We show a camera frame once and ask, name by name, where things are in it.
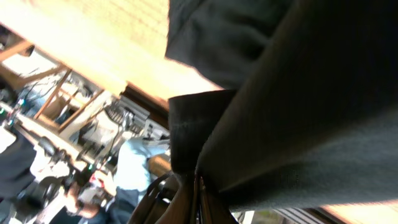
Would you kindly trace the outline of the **black t-shirt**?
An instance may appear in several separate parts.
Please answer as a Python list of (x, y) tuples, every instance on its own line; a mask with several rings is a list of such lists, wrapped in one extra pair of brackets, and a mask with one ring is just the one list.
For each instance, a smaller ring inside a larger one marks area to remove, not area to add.
[(397, 198), (397, 1), (171, 1), (171, 165), (232, 209)]

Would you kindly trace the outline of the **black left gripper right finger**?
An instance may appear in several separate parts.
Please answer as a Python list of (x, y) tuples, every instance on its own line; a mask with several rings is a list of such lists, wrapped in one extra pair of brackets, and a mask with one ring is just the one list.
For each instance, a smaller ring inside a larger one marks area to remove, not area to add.
[(238, 224), (228, 207), (217, 194), (199, 178), (200, 220), (203, 224)]

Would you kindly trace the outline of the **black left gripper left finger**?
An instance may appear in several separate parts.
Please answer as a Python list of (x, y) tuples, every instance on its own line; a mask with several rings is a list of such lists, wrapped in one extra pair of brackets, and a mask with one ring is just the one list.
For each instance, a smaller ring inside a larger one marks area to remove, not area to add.
[(129, 219), (129, 224), (195, 223), (193, 182), (178, 182), (172, 172), (153, 181)]

